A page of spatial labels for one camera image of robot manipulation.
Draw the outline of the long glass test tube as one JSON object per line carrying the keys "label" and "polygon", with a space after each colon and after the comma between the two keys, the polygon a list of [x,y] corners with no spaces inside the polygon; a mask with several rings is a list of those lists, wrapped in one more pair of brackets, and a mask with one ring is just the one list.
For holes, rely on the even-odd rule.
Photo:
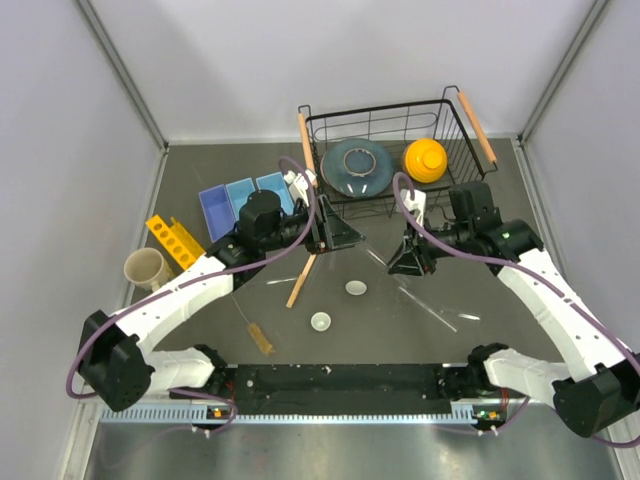
{"label": "long glass test tube", "polygon": [[429,305],[427,305],[425,302],[420,300],[418,297],[416,297],[413,293],[411,293],[405,287],[401,286],[401,287],[398,288],[398,290],[400,292],[402,292],[405,296],[407,296],[414,304],[418,305],[421,309],[423,309],[429,315],[431,315],[433,318],[435,318],[440,323],[442,323],[449,330],[451,330],[454,333],[458,333],[458,329],[455,326],[453,326],[450,322],[445,320],[439,313],[437,313],[435,310],[433,310]]}

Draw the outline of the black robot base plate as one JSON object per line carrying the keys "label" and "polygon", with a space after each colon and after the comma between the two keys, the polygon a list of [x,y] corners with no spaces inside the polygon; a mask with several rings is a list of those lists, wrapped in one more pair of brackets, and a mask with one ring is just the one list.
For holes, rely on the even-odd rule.
{"label": "black robot base plate", "polygon": [[453,401],[498,390],[465,364],[241,364],[170,395],[229,399],[242,415],[340,416],[448,413]]}

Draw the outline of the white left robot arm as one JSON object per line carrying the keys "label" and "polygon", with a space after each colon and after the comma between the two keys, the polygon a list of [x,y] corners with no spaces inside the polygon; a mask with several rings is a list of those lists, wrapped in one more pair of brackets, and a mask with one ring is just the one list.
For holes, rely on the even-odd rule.
{"label": "white left robot arm", "polygon": [[89,316],[73,370],[115,412],[146,395],[176,389],[216,396],[226,387],[227,365],[215,350],[197,345],[159,351],[157,345],[202,308],[238,290],[269,261],[297,246],[320,255],[364,239],[324,195],[299,200],[293,213],[286,214],[276,193],[255,191],[232,230],[184,272],[130,307]]}

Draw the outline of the short glass test tube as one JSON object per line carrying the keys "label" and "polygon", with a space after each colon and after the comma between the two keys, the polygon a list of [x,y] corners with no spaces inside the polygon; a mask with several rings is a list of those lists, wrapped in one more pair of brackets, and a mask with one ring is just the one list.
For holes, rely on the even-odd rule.
{"label": "short glass test tube", "polygon": [[444,308],[441,310],[441,313],[450,317],[455,317],[455,318],[459,318],[467,321],[479,322],[481,320],[480,315],[460,311],[457,309]]}

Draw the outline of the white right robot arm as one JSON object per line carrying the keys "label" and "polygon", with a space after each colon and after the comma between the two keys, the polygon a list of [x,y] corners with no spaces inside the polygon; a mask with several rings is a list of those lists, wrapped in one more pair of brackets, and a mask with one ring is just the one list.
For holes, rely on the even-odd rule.
{"label": "white right robot arm", "polygon": [[639,356],[585,306],[556,268],[541,238],[520,219],[505,221],[482,181],[449,190],[452,222],[430,226],[425,201],[408,177],[392,180],[398,210],[407,220],[403,242],[388,265],[390,274],[423,276],[441,258],[481,263],[530,311],[561,355],[535,359],[502,344],[479,346],[468,356],[465,380],[474,393],[513,390],[552,408],[583,438],[639,409]]}

